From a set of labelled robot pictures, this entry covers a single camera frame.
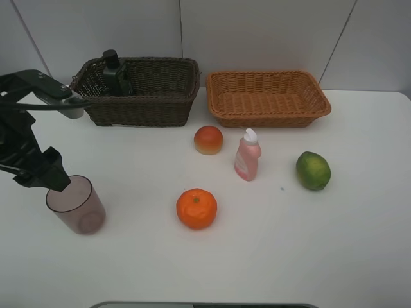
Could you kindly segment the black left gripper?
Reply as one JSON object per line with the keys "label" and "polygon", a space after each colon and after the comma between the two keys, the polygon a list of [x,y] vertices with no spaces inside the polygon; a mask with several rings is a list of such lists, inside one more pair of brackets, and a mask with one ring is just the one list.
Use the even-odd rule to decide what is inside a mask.
{"label": "black left gripper", "polygon": [[71,183],[62,156],[53,147],[41,152],[31,129],[34,123],[25,111],[1,111],[1,171],[13,174],[23,187],[62,192]]}

